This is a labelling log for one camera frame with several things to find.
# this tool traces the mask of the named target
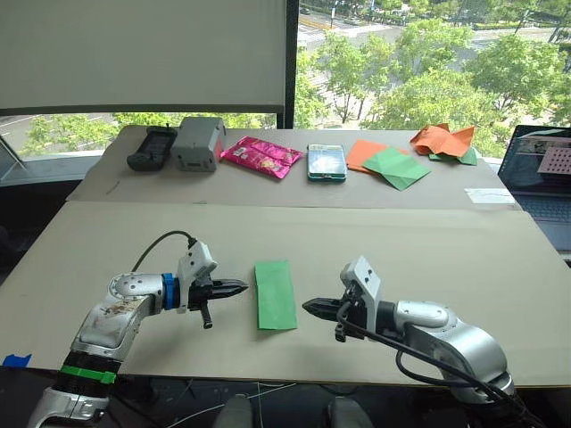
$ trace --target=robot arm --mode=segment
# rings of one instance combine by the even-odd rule
[[[498,342],[484,330],[462,322],[451,309],[438,303],[381,300],[381,280],[363,257],[344,268],[341,280],[346,288],[342,299],[317,298],[303,307],[316,317],[337,321],[339,309],[350,301],[346,319],[354,325],[446,362],[508,395],[514,394],[506,356]],[[347,335],[364,338],[363,334],[338,324],[335,338],[345,342]],[[441,373],[445,380],[461,382],[447,371]],[[469,405],[492,402],[477,388],[452,387],[451,393]]]
[[[211,328],[208,300],[248,288],[238,280],[212,280],[210,273],[216,266],[206,244],[194,241],[178,262],[176,277],[135,272],[115,276],[104,300],[87,314],[54,386],[44,390],[28,428],[97,424],[145,317],[170,309],[179,313],[200,310],[203,327]]]

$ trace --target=black device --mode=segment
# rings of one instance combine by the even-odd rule
[[[127,157],[134,171],[158,171],[169,158],[170,147],[177,138],[177,130],[169,127],[148,127],[146,138],[136,152]]]
[[[571,128],[517,125],[498,173],[560,251],[571,251]]]

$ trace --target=blue tape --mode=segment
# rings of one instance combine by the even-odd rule
[[[164,283],[164,309],[170,310],[175,300],[175,278],[172,274],[162,274]]]
[[[4,363],[2,366],[5,367],[26,367],[29,361],[32,359],[32,354],[28,354],[26,357],[17,357],[14,354],[7,355],[4,358]]]

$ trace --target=laptop screen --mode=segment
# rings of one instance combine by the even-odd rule
[[[571,128],[516,127],[498,175],[511,192],[571,195]]]

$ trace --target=table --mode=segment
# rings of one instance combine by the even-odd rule
[[[571,383],[571,271],[533,220],[514,210],[68,202],[0,287],[0,355],[31,353],[29,366],[58,368],[110,279],[174,228],[209,245],[215,278],[253,285],[255,261],[289,260],[298,328],[258,331],[251,287],[211,304],[211,330],[196,312],[147,318],[122,373],[414,383],[397,370],[393,350],[336,342],[333,323],[301,308],[313,297],[341,296],[339,272],[362,254],[383,280],[384,299],[446,303],[493,335],[516,385]],[[171,239],[141,271],[176,270],[185,242]]]
[[[308,144],[340,144],[348,152],[359,138],[410,149],[417,131],[340,131],[301,129],[229,129],[227,147],[243,136],[306,150]],[[70,201],[180,202],[228,205],[415,208],[415,209],[519,209],[516,204],[474,204],[465,188],[502,188],[496,174],[478,160],[475,167],[430,161],[412,155],[432,172],[399,192],[383,178],[349,171],[345,183],[316,184],[307,179],[307,161],[298,161],[281,182],[257,172],[222,162],[214,173],[183,172],[170,161],[158,173],[131,170],[126,158],[145,138],[145,127],[123,128],[70,195]]]

